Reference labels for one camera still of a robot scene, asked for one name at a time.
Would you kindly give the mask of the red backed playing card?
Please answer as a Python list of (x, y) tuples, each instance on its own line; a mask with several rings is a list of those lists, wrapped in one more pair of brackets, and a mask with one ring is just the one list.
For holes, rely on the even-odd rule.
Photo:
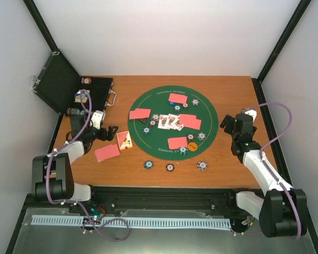
[(151, 109), (136, 108), (135, 110), (129, 112), (129, 119), (135, 120), (135, 119), (148, 118), (150, 116), (150, 113), (151, 113)]

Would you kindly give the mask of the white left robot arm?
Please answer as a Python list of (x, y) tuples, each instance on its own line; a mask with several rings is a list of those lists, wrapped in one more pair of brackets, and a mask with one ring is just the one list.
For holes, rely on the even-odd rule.
[(71, 164), (87, 154), (95, 140), (113, 140), (118, 127), (103, 128), (97, 117), (71, 116), (69, 122), (71, 130), (65, 143), (59, 149), (32, 160), (32, 198), (51, 204), (81, 202), (83, 209), (94, 213), (99, 209), (100, 200), (92, 195), (92, 186), (74, 182)]

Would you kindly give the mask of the white purple chip stack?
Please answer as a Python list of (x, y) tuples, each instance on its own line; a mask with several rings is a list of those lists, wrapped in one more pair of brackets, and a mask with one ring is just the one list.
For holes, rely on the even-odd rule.
[(205, 161), (199, 161), (197, 162), (197, 168), (200, 170), (200, 171), (203, 171), (205, 169), (207, 169), (208, 165)]

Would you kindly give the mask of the single red poker chip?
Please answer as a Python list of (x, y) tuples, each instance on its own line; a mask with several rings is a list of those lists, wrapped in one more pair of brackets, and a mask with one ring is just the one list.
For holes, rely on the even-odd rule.
[(155, 126), (157, 123), (156, 123), (156, 121), (155, 120), (151, 120), (150, 122), (149, 122), (149, 125), (150, 126)]

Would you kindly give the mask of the orange big blind button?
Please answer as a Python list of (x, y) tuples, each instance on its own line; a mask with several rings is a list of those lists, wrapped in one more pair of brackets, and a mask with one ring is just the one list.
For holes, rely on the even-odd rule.
[(192, 152), (197, 151), (198, 145), (195, 142), (188, 143), (188, 149)]

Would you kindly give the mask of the red playing card deck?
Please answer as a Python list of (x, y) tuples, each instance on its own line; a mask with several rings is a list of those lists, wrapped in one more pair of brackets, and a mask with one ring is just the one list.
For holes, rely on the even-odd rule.
[(94, 155), (97, 162), (102, 162), (106, 159), (110, 159), (120, 155), (119, 147), (117, 144), (111, 144), (94, 151)]

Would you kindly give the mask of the white purple single chip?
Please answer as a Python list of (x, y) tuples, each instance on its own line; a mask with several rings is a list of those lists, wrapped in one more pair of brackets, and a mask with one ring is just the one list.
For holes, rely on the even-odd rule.
[(158, 114), (153, 114), (152, 119), (154, 121), (158, 121), (159, 120), (159, 115)]

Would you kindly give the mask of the single blue poker chip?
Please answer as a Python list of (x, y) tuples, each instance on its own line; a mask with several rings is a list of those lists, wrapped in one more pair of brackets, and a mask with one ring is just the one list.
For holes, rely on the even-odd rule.
[(143, 132), (146, 133), (146, 134), (150, 133), (150, 131), (151, 130), (148, 127), (143, 128)]

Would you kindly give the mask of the dark red chip stack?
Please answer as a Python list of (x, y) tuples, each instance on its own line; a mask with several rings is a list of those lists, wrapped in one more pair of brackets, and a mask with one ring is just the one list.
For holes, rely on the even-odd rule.
[(166, 165), (166, 170), (172, 172), (175, 169), (174, 164), (167, 164)]

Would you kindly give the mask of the blue poker chip stack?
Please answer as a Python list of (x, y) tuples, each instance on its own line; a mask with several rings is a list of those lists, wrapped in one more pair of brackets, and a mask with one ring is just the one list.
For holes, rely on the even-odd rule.
[(151, 160), (146, 160), (144, 162), (144, 168), (145, 169), (151, 169), (153, 167), (154, 163)]

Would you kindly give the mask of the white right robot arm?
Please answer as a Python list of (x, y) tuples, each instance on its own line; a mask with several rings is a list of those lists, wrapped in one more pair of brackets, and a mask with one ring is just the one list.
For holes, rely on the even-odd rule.
[(240, 191), (236, 205), (259, 221), (267, 238), (299, 237), (307, 233), (307, 196), (284, 180), (253, 140), (256, 131), (253, 111), (236, 116), (225, 115), (220, 128), (232, 138), (231, 152), (254, 176), (264, 197)]

